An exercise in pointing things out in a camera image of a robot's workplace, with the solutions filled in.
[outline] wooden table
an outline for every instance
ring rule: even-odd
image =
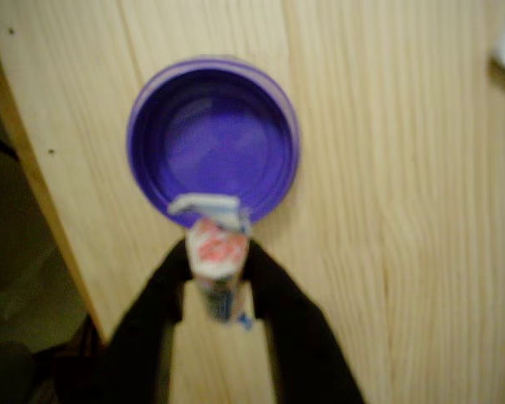
[[[132,102],[170,63],[234,55],[302,128],[298,177],[255,234],[367,399],[505,403],[504,24],[505,0],[0,0],[26,132],[7,124],[99,331],[183,235],[130,175]],[[274,400],[261,324],[218,327],[189,288],[175,338],[172,402]]]

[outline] purple lid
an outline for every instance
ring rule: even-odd
[[[141,90],[127,125],[131,171],[169,219],[179,194],[235,195],[258,221],[284,198],[300,154],[295,111],[268,75],[231,58],[182,61]]]

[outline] wood grain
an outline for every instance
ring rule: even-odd
[[[295,184],[255,233],[367,400],[505,403],[504,23],[505,0],[0,0],[0,57],[102,332],[183,234],[128,172],[134,97],[170,63],[233,55],[302,129]],[[273,402],[262,324],[210,323],[189,286],[171,398]]]

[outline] toothpaste tube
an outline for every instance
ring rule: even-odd
[[[241,281],[247,259],[250,224],[236,197],[214,194],[179,195],[168,207],[171,215],[194,211],[203,217],[187,232],[185,244],[194,280],[205,306],[218,322],[252,325],[244,312]]]

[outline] purple bottle cap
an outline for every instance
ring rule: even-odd
[[[295,111],[282,88],[243,61],[206,57],[156,74],[127,125],[135,180],[155,207],[191,227],[198,215],[169,215],[190,192],[237,196],[259,221],[284,198],[300,155]]]

